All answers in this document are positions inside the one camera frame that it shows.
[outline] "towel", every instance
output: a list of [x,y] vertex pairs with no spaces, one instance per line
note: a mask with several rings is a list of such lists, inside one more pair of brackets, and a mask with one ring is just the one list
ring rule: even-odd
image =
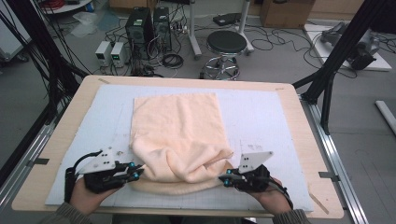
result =
[[178,195],[221,184],[232,168],[215,93],[183,93],[134,99],[131,145],[145,169],[134,189]]

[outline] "gray sleeve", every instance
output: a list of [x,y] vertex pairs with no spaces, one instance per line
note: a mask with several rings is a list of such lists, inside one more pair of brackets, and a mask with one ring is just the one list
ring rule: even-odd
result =
[[308,218],[302,209],[292,210],[273,217],[274,224],[309,224]]
[[63,203],[55,213],[45,217],[38,224],[91,224],[84,214],[68,203]]

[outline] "human hand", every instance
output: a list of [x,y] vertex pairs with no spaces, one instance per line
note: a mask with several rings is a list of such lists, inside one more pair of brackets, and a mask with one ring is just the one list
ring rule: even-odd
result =
[[96,194],[91,192],[85,187],[83,178],[80,178],[73,189],[72,198],[70,199],[70,205],[77,208],[85,216],[90,215],[100,205],[100,203],[116,192],[119,189],[110,189],[108,191]]
[[[282,185],[280,180],[276,178],[273,179],[276,183]],[[273,215],[279,215],[291,211],[290,205],[285,196],[271,186],[268,186],[265,192],[248,192],[248,194],[259,201],[262,207]]]

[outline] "stool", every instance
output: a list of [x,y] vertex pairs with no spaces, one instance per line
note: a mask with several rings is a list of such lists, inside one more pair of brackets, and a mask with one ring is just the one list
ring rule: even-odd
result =
[[224,79],[236,80],[239,66],[235,56],[240,55],[247,47],[246,39],[236,32],[216,31],[207,37],[206,46],[219,56],[205,64],[205,74],[215,79],[223,79],[222,75],[226,74],[227,78]]

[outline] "floor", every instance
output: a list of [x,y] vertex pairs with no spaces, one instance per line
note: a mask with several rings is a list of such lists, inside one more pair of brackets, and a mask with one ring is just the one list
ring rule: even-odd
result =
[[[106,4],[95,11],[98,16],[98,30],[92,35],[75,37],[65,34],[70,49],[80,58],[81,62],[94,74],[101,74],[99,64],[94,52],[100,42],[105,39],[106,31],[117,27],[118,19],[107,9]],[[205,38],[211,30],[218,29],[212,21],[212,16],[197,19],[196,35],[203,51],[203,56],[196,61],[190,47],[187,35],[181,35],[180,53],[184,65],[177,69],[159,67],[157,74],[172,78],[198,78],[204,63],[213,55],[205,48]],[[58,18],[62,28],[67,32],[72,30],[77,23],[71,15]],[[317,24],[335,24],[336,21],[316,21]],[[273,31],[273,29],[260,29],[257,17],[247,20],[247,38],[254,44],[255,51],[249,56],[238,57],[241,67],[241,76],[238,81],[257,82],[284,82],[293,83],[317,71],[320,62],[317,58],[304,55],[308,42],[302,38],[301,30]],[[286,42],[280,44],[282,39],[270,37],[273,44],[262,41],[266,39],[263,33],[279,33]],[[390,110],[396,114],[396,55],[385,50],[379,51],[380,55],[390,64],[389,72],[359,71],[354,72],[342,69],[334,80],[332,93],[332,107],[330,113],[330,132],[332,140],[338,150],[341,160],[346,168],[347,175],[356,191],[361,206],[370,223],[395,223],[396,222],[396,137],[388,126],[375,105],[376,100],[385,101]],[[118,74],[125,70],[120,68]],[[43,81],[35,70],[33,64],[21,63],[17,60],[0,68],[0,165],[3,166],[9,155],[22,140],[29,128],[35,122],[48,97]],[[303,93],[308,86],[297,90]],[[13,211],[9,204],[0,209],[0,223],[36,223],[45,213],[26,213]],[[110,223],[109,215],[92,216],[93,223]],[[259,223],[271,223],[269,219],[259,219]],[[313,223],[351,223],[346,212],[344,218],[339,220],[312,219]]]

